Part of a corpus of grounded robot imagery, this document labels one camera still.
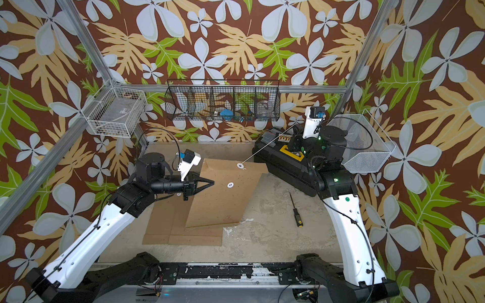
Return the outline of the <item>brown kraft file bag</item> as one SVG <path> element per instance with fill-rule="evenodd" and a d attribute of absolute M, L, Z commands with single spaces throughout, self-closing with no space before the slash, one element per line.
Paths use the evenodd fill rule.
<path fill-rule="evenodd" d="M 222 227 L 187 229 L 186 221 L 191 208 L 190 201 L 173 202 L 174 218 L 168 245 L 172 246 L 222 246 Z"/>
<path fill-rule="evenodd" d="M 200 176 L 213 180 L 214 185 L 194 196 L 186 228 L 239 224 L 260 178 L 268 172 L 263 163 L 205 159 Z"/>
<path fill-rule="evenodd" d="M 190 207 L 190 201 L 177 195 L 155 202 L 142 244 L 179 245 L 175 237 L 184 236 Z"/>

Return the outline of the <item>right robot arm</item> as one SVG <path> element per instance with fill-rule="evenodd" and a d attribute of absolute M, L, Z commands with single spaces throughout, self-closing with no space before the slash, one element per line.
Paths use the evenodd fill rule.
<path fill-rule="evenodd" d="M 316 254 L 299 255 L 297 274 L 325 286 L 332 302 L 378 302 L 399 295 L 399 286 L 386 277 L 376 260 L 361 216 L 357 187 L 342 165 L 347 131 L 335 126 L 305 126 L 301 150 L 311 185 L 335 228 L 343 267 Z"/>

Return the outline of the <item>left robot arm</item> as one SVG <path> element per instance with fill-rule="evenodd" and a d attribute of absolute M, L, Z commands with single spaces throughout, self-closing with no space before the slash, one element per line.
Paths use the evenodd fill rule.
<path fill-rule="evenodd" d="M 213 186 L 212 180 L 191 171 L 202 159 L 199 154 L 186 150 L 178 158 L 179 164 L 172 170 L 163 154 L 141 156 L 134 175 L 110 196 L 99 216 L 68 250 L 44 269 L 28 272 L 31 292 L 43 302 L 94 302 L 123 285 L 155 280 L 160 263 L 144 252 L 110 268 L 90 268 L 121 231 L 158 201 L 158 195 L 166 199 L 181 193 L 187 200 Z"/>

